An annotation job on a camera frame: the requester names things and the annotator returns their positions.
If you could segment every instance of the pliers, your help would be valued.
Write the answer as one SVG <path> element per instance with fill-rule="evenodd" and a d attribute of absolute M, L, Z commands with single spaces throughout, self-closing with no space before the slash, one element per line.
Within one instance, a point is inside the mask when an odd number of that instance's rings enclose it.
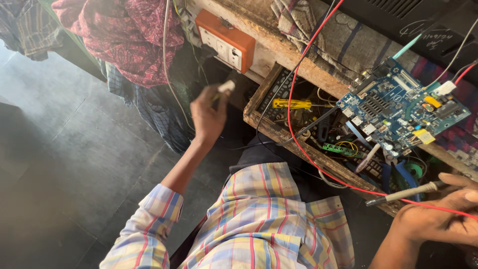
<path fill-rule="evenodd" d="M 382 188 L 386 193 L 390 194 L 390 175 L 392 163 L 395 166 L 395 169 L 397 169 L 400 175 L 407 181 L 408 185 L 410 185 L 410 188 L 418 187 L 413 176 L 407 171 L 407 169 L 405 169 L 405 160 L 398 163 L 398 160 L 389 154 L 385 149 L 383 149 L 383 156 L 385 157 L 385 163 L 382 164 Z M 420 195 L 418 194 L 414 195 L 414 198 L 416 202 L 421 201 Z"/>

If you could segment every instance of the hand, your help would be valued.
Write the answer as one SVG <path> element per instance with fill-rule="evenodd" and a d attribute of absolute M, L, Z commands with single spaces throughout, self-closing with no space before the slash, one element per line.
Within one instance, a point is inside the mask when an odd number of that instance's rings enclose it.
<path fill-rule="evenodd" d="M 217 93 L 217 86 L 205 87 L 199 97 L 191 103 L 191 114 L 196 129 L 194 140 L 209 147 L 212 147 L 219 138 L 226 123 L 230 91 L 227 90 L 221 94 L 216 111 L 211 107 L 211 100 Z"/>
<path fill-rule="evenodd" d="M 441 200 L 424 203 L 478 216 L 478 183 L 466 177 L 441 173 L 443 182 L 459 190 Z M 478 247 L 478 221 L 470 217 L 409 204 L 397 214 L 390 235 L 405 237 L 421 244 L 426 240 L 466 244 Z"/>

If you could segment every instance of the blue circuit board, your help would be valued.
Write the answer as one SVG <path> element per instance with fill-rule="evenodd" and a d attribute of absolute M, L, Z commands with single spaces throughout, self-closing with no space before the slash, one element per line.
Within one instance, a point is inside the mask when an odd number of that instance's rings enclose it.
<path fill-rule="evenodd" d="M 433 93 L 439 83 L 424 87 L 392 58 L 364 76 L 337 105 L 395 157 L 433 141 L 435 135 L 471 114 L 452 95 Z"/>

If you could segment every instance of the orange switch box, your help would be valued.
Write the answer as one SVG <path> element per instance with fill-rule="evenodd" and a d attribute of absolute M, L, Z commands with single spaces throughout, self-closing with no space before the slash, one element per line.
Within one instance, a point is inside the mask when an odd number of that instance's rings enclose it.
<path fill-rule="evenodd" d="M 217 51 L 217 57 L 242 73 L 252 66 L 256 40 L 203 9 L 196 17 L 199 37 Z"/>

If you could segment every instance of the yellow screwdriver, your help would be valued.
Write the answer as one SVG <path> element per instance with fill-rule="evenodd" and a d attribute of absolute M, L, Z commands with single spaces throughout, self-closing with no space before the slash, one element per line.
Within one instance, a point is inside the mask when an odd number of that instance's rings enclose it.
<path fill-rule="evenodd" d="M 288 99 L 276 98 L 272 100 L 272 108 L 287 108 L 288 106 L 289 106 Z M 310 109 L 313 106 L 327 106 L 327 105 L 312 104 L 310 100 L 307 100 L 307 101 L 291 100 L 291 109 L 298 109 L 298 108 Z"/>

